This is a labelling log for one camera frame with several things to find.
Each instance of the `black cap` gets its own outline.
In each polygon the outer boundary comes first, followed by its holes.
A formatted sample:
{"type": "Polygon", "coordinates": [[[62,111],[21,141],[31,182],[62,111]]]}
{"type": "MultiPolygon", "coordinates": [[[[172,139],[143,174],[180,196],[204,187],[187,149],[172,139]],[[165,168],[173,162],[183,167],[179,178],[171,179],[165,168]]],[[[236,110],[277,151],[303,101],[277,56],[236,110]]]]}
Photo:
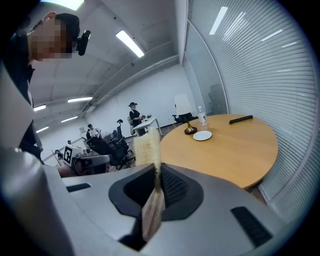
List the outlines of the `black cap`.
{"type": "Polygon", "coordinates": [[[55,19],[65,25],[67,37],[72,40],[72,48],[75,48],[80,34],[79,18],[70,13],[59,13],[55,16],[55,19]]]}

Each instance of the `black remote control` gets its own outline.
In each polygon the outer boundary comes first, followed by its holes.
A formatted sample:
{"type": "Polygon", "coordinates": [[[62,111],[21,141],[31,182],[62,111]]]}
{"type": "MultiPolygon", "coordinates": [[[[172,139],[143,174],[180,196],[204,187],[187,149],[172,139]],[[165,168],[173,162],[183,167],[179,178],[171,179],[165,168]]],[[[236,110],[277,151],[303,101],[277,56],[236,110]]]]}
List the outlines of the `black remote control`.
{"type": "Polygon", "coordinates": [[[244,117],[233,119],[233,120],[229,121],[229,125],[232,125],[234,123],[241,122],[241,121],[244,121],[244,120],[252,119],[252,118],[254,118],[253,115],[247,115],[247,116],[244,116],[244,117]]]}

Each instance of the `black rubber pad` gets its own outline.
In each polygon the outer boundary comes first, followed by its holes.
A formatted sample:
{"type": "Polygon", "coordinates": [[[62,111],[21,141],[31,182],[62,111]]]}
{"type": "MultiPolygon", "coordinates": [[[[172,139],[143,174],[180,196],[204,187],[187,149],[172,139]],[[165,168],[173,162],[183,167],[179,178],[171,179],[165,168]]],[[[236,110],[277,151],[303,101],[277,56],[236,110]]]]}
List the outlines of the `black rubber pad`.
{"type": "Polygon", "coordinates": [[[263,245],[272,238],[272,235],[246,207],[236,207],[231,209],[231,212],[255,247],[263,245]]]}
{"type": "Polygon", "coordinates": [[[88,183],[82,183],[82,184],[77,184],[73,186],[67,186],[66,190],[68,190],[69,193],[78,191],[78,190],[84,190],[87,188],[91,188],[91,186],[88,183]]]}

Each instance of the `round wooden table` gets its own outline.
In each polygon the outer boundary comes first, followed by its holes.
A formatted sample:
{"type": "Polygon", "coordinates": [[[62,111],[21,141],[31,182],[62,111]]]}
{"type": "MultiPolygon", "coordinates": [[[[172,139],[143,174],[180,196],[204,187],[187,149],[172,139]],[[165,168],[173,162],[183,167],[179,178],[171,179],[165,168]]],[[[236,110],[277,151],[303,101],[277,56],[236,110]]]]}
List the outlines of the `round wooden table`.
{"type": "MultiPolygon", "coordinates": [[[[273,130],[254,118],[229,124],[241,114],[207,116],[212,137],[197,141],[186,135],[187,124],[170,131],[161,141],[162,162],[230,181],[247,189],[258,183],[276,161],[278,141],[273,130]]],[[[190,124],[201,131],[198,119],[190,124]]]]}

